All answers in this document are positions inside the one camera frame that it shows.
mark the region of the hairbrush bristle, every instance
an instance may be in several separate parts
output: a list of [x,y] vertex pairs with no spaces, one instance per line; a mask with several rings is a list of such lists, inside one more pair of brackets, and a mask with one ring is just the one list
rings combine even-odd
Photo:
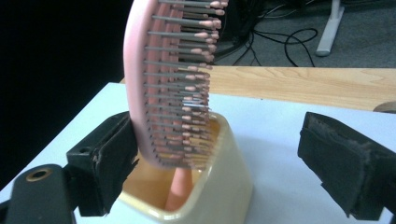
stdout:
[[134,1],[125,82],[141,154],[162,167],[204,169],[212,155],[209,74],[228,0]]

